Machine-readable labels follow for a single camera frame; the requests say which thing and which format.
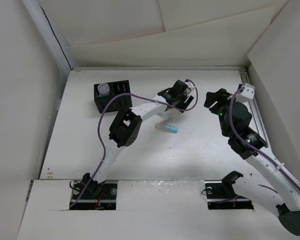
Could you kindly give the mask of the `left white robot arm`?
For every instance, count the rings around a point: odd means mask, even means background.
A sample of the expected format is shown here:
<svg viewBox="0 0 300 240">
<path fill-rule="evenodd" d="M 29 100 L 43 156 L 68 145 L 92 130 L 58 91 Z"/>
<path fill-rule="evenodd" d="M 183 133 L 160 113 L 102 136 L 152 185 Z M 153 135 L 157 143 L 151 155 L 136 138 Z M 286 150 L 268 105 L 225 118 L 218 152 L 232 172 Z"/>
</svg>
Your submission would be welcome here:
<svg viewBox="0 0 300 240">
<path fill-rule="evenodd" d="M 134 107 L 122 107 L 109 127 L 108 140 L 104 142 L 101 137 L 101 123 L 105 111 L 101 113 L 97 125 L 97 135 L 103 148 L 102 158 L 92 172 L 82 177 L 83 191 L 90 198 L 97 198 L 101 194 L 101 187 L 107 180 L 112 165 L 120 153 L 131 146 L 137 139 L 141 125 L 147 119 L 161 115 L 175 109 L 181 113 L 193 109 L 189 107 L 193 100 L 198 100 L 199 94 L 196 84 L 190 80 L 177 80 L 170 88 L 158 92 L 153 98 L 146 98 L 132 93 L 121 93 L 114 97 L 110 103 L 122 97 L 134 97 L 145 102 Z"/>
</svg>

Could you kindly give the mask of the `orange highlighter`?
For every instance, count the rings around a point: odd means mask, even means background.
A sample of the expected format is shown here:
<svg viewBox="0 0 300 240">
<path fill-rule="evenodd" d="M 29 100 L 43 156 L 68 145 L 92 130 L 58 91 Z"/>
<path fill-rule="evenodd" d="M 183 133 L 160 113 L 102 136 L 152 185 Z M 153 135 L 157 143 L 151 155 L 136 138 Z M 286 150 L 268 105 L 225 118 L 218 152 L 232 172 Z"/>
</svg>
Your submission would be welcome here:
<svg viewBox="0 0 300 240">
<path fill-rule="evenodd" d="M 170 125 L 171 121 L 172 120 L 170 118 L 162 120 L 162 121 L 156 123 L 155 127 L 158 129 L 170 129 L 170 128 L 172 128 L 172 126 Z"/>
</svg>

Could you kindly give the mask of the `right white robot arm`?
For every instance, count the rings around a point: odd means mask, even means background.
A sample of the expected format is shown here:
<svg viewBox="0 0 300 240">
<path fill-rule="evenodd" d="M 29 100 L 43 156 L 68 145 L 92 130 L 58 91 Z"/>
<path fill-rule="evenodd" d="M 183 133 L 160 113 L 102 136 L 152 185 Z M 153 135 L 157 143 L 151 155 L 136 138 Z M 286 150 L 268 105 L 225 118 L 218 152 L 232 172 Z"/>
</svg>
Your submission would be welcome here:
<svg viewBox="0 0 300 240">
<path fill-rule="evenodd" d="M 267 142 L 252 128 L 252 114 L 246 102 L 254 98 L 253 86 L 242 85 L 234 94 L 221 88 L 207 92 L 204 107 L 218 116 L 221 134 L 244 161 L 254 167 L 273 187 L 269 190 L 232 171 L 221 180 L 221 191 L 227 197 L 242 196 L 275 215 L 291 234 L 300 236 L 300 182 L 286 169 Z"/>
</svg>

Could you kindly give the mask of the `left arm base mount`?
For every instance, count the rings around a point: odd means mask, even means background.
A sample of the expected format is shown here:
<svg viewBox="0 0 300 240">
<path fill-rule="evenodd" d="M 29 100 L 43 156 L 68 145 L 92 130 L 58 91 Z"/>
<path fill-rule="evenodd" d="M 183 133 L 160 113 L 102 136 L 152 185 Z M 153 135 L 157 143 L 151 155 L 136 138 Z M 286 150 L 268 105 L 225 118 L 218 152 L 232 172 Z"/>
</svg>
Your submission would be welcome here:
<svg viewBox="0 0 300 240">
<path fill-rule="evenodd" d="M 86 173 L 82 180 L 71 180 L 70 210 L 96 210 L 114 211 L 117 205 L 118 182 L 104 181 L 98 183 L 92 180 L 84 190 L 85 184 L 90 180 L 90 174 Z"/>
</svg>

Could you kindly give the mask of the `green highlighter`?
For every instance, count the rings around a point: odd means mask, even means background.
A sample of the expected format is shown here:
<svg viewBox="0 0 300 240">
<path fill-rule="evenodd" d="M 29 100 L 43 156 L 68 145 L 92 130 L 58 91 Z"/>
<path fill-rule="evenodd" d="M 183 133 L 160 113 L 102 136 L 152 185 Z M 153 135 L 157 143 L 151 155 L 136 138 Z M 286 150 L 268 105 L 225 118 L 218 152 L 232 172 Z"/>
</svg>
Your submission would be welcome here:
<svg viewBox="0 0 300 240">
<path fill-rule="evenodd" d="M 159 117 L 161 117 L 161 118 L 167 118 L 168 117 L 168 114 L 166 113 L 166 112 L 160 112 L 160 113 L 158 113 L 157 114 Z"/>
</svg>

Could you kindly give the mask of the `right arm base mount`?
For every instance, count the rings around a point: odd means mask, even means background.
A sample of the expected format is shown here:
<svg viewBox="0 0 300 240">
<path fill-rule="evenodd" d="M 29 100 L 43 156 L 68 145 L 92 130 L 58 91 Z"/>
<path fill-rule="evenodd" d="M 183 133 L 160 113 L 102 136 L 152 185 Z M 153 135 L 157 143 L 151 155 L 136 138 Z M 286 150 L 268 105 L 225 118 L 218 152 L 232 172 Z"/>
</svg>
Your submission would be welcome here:
<svg viewBox="0 0 300 240">
<path fill-rule="evenodd" d="M 206 196 L 208 210 L 254 210 L 253 202 L 233 189 L 236 180 L 243 176 L 232 171 L 221 180 L 205 180 L 201 195 Z"/>
</svg>

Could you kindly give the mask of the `blue highlighter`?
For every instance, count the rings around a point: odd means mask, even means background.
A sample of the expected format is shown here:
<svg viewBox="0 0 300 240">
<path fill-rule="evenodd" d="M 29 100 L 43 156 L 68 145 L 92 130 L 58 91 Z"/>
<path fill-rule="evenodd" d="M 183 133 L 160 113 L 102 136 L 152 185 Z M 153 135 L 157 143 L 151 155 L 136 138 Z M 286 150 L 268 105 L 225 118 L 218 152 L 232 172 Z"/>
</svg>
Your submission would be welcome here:
<svg viewBox="0 0 300 240">
<path fill-rule="evenodd" d="M 155 125 L 155 128 L 159 129 L 159 130 L 162 130 L 162 131 L 165 131 L 165 132 L 173 133 L 173 134 L 176 134 L 178 132 L 177 128 L 167 126 L 167 125 L 157 124 L 157 125 Z"/>
</svg>

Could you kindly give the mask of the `clear jar of paperclips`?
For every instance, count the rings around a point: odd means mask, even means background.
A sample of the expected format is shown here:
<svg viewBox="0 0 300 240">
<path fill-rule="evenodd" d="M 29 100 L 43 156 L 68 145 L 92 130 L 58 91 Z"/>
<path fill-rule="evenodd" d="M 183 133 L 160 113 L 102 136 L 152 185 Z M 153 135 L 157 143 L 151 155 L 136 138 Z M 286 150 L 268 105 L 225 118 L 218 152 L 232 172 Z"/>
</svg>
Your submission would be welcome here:
<svg viewBox="0 0 300 240">
<path fill-rule="evenodd" d="M 110 86 L 108 83 L 100 83 L 97 85 L 97 96 L 108 97 L 110 95 Z"/>
</svg>

